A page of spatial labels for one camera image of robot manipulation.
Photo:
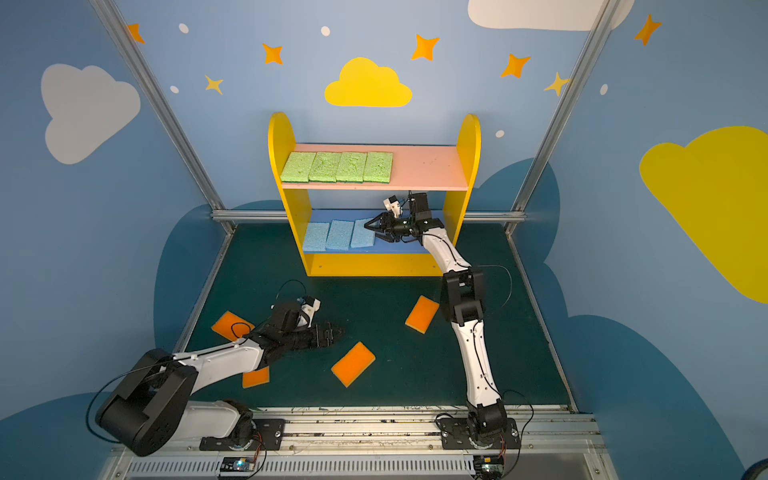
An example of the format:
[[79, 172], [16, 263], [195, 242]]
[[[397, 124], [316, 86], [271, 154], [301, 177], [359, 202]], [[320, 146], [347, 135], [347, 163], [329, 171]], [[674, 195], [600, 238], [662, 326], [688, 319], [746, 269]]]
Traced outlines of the blue sponge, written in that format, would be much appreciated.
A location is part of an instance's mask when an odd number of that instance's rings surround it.
[[347, 251], [350, 249], [354, 231], [354, 222], [333, 220], [326, 238], [326, 249], [330, 251]]
[[330, 224], [328, 222], [310, 222], [307, 225], [302, 243], [303, 252], [324, 252], [326, 250]]
[[352, 249], [369, 248], [375, 243], [375, 232], [366, 228], [368, 219], [358, 219], [354, 221], [350, 247]]

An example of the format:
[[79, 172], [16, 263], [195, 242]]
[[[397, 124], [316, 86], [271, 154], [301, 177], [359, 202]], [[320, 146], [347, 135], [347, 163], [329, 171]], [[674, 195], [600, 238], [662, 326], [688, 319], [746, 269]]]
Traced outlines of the green sponge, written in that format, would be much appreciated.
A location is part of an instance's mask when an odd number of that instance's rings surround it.
[[391, 179], [393, 157], [391, 152], [368, 152], [364, 182], [388, 184]]
[[341, 153], [339, 152], [317, 152], [308, 174], [308, 180], [310, 182], [335, 183], [340, 160]]
[[336, 181], [341, 183], [362, 183], [367, 161], [364, 152], [343, 152], [336, 170]]
[[308, 183], [309, 173], [315, 157], [315, 152], [291, 152], [280, 174], [281, 181], [287, 183]]

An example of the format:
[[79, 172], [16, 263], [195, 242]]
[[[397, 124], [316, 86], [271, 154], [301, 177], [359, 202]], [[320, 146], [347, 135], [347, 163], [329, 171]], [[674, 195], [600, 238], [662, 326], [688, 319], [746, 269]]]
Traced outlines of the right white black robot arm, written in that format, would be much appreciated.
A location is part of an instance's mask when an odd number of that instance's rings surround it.
[[385, 211], [364, 227], [388, 243], [416, 241], [431, 254], [442, 273], [440, 308], [457, 338], [463, 362], [469, 440], [479, 448], [489, 448], [495, 441], [520, 446], [525, 429], [507, 416], [486, 350], [484, 272], [458, 252], [442, 220], [432, 215], [425, 193], [410, 193], [406, 203], [403, 207], [395, 196], [385, 199]]

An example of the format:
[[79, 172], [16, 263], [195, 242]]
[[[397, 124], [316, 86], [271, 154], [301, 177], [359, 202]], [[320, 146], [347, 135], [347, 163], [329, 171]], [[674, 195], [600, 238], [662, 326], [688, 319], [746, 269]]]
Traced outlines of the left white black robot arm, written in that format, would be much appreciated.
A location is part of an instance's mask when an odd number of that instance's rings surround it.
[[194, 438], [230, 450], [256, 448], [259, 435], [251, 408], [234, 400], [196, 402], [192, 397], [212, 384], [269, 367], [288, 352], [340, 341], [342, 327], [316, 322], [320, 306], [319, 299], [304, 296], [274, 305], [266, 321], [236, 333], [230, 343], [193, 352], [146, 352], [113, 379], [116, 387], [100, 407], [87, 407], [87, 429], [138, 456]]

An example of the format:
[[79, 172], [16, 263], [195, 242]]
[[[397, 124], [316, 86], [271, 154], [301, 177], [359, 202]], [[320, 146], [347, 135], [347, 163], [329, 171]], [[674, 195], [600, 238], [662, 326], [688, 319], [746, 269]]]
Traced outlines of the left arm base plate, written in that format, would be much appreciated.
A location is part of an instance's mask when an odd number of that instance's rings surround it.
[[203, 437], [201, 451], [277, 451], [280, 449], [285, 430], [284, 419], [246, 419], [239, 421], [228, 435]]

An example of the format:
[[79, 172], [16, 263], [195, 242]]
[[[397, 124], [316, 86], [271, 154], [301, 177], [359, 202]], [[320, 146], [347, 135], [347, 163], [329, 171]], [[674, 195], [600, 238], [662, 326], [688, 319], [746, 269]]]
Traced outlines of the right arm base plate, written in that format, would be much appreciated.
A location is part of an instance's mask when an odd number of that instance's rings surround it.
[[508, 417], [500, 428], [477, 426], [469, 418], [438, 416], [434, 423], [444, 450], [502, 450], [521, 446], [516, 421]]

